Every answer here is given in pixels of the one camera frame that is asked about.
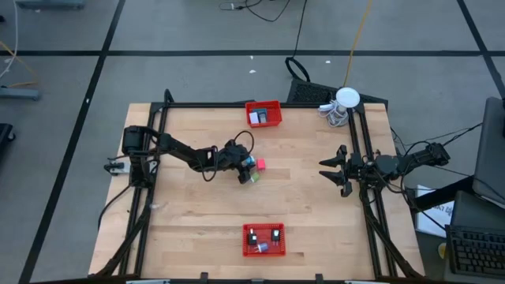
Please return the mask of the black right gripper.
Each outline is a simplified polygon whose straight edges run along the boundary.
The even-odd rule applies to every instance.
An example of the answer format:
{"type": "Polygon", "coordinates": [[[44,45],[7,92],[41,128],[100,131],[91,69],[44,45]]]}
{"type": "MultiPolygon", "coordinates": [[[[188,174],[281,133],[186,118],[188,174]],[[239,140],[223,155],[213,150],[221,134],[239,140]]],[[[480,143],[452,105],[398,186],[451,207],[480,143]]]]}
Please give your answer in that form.
{"type": "Polygon", "coordinates": [[[320,171],[319,174],[328,180],[341,186],[341,197],[348,197],[352,193],[352,185],[349,179],[355,181],[375,182],[378,180],[376,173],[376,163],[368,161],[359,153],[351,153],[350,158],[346,162],[347,147],[345,144],[339,146],[335,157],[319,161],[321,166],[337,167],[346,163],[346,175],[340,170],[339,172],[320,171]]]}

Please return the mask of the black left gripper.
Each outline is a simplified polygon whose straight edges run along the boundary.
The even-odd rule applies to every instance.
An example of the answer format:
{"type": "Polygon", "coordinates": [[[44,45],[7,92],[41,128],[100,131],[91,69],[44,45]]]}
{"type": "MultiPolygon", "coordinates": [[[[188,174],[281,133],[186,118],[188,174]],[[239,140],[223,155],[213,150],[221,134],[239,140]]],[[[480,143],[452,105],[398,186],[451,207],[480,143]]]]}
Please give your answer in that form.
{"type": "Polygon", "coordinates": [[[253,164],[253,157],[244,145],[229,140],[224,148],[218,151],[216,158],[218,171],[239,170],[238,180],[241,185],[251,180],[251,171],[244,168],[253,164]]]}

